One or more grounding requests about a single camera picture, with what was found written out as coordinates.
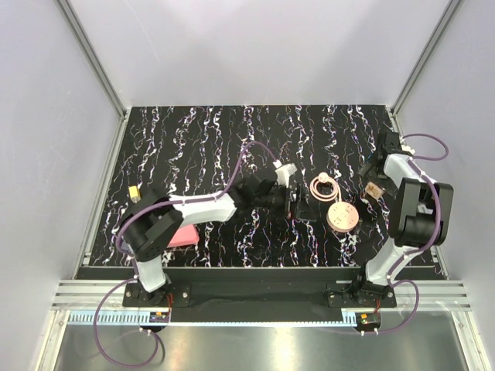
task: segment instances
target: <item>aluminum frame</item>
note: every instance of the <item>aluminum frame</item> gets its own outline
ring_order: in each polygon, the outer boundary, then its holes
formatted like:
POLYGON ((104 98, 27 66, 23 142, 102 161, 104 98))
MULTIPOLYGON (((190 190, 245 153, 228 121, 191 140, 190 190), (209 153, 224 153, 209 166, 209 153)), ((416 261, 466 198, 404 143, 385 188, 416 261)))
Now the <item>aluminum frame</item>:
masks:
POLYGON ((111 183, 111 177, 114 174, 115 164, 117 163, 118 154, 124 138, 125 129, 129 121, 129 114, 131 110, 128 110, 125 116, 120 120, 117 130, 115 131, 114 139, 111 143, 110 152, 108 153, 107 161, 103 175, 101 177, 100 185, 97 189, 97 194, 94 200, 93 207, 91 209, 90 219, 84 232, 83 243, 81 244, 79 256, 77 258, 77 264, 74 269, 73 277, 76 277, 77 271, 81 266, 88 265, 91 251, 93 250, 94 239, 96 238, 98 224, 100 222, 101 213, 105 205, 108 189, 111 183))
POLYGON ((117 112, 119 118, 122 119, 125 115, 126 108, 122 104, 120 97, 112 86, 107 73, 101 65, 101 62, 98 59, 93 46, 91 45, 90 40, 88 39, 86 32, 84 31, 83 26, 80 24, 80 21, 77 18, 76 12, 73 10, 72 5, 70 4, 70 0, 55 0, 55 3, 59 6, 63 17, 66 19, 67 24, 73 32, 77 43, 86 56, 87 62, 90 64, 94 75, 100 82, 104 92, 107 94, 107 97, 110 100, 111 105, 115 109, 115 112, 117 112))
POLYGON ((398 114, 464 0, 450 0, 391 110, 398 114))

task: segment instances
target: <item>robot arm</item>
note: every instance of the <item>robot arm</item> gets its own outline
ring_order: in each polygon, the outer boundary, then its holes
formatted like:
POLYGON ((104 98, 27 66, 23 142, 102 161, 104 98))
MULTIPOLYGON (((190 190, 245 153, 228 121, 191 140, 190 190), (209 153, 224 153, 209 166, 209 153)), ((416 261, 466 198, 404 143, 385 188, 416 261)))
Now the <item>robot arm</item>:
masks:
MULTIPOLYGON (((357 301, 383 298, 390 289, 389 281, 393 281, 402 268, 422 253, 421 247, 435 232, 438 212, 430 186, 412 161, 412 154, 401 147, 398 133, 380 135, 377 150, 360 170, 360 175, 394 196, 395 201, 389 215, 390 238, 353 282, 351 291, 357 301)), ((439 195, 441 211, 440 230, 434 244, 440 245, 449 227, 453 188, 434 180, 432 183, 439 195)))
POLYGON ((227 192, 176 196, 153 189, 131 206, 123 215, 121 226, 150 206, 164 201, 172 203, 140 216, 123 234, 127 250, 135 257, 142 287, 153 292, 166 283, 162 254, 180 227, 226 222, 253 208, 269 209, 289 219, 312 220, 304 188, 289 186, 291 175, 297 171, 295 165, 276 162, 275 166, 275 170, 263 168, 235 182, 227 192))

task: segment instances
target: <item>yellow object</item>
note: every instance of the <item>yellow object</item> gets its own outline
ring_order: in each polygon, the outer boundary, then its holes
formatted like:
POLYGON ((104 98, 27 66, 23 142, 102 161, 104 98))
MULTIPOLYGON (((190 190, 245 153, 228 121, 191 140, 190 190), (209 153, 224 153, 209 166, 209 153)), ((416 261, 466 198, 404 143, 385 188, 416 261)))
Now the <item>yellow object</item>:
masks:
POLYGON ((129 197, 133 203, 137 203, 141 199, 141 193, 136 185, 129 187, 129 197))

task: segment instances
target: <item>white wall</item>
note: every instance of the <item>white wall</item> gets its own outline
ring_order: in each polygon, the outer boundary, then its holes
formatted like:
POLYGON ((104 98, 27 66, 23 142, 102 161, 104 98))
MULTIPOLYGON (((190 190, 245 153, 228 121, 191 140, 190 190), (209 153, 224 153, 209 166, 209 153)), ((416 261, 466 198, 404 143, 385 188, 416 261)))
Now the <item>white wall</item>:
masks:
MULTIPOLYGON (((449 235, 443 247, 449 273, 461 278, 483 341, 495 365, 495 2, 465 2, 407 99, 399 119, 406 133, 425 131, 452 150, 424 168, 454 186, 449 235)), ((435 148, 411 141, 421 152, 435 148)))
POLYGON ((125 105, 393 104, 448 0, 71 0, 125 105))
POLYGON ((25 371, 118 119, 53 0, 4 0, 0 32, 0 357, 25 371))

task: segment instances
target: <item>metal floor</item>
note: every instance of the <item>metal floor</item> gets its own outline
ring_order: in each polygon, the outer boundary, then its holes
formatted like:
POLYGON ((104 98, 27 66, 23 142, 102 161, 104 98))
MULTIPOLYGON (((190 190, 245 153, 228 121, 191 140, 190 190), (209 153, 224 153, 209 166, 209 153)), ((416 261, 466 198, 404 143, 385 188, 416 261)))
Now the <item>metal floor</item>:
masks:
MULTIPOLYGON (((403 321, 383 313, 384 328, 403 321)), ((143 334, 126 326, 101 326, 102 345, 120 362, 139 363, 154 349, 143 334)), ((454 323, 449 313, 421 312, 403 330, 391 335, 336 335, 331 328, 170 327, 160 332, 166 357, 146 370, 332 370, 332 371, 465 371, 454 323)), ((120 370, 97 352, 89 325, 68 325, 57 360, 57 371, 120 370)))

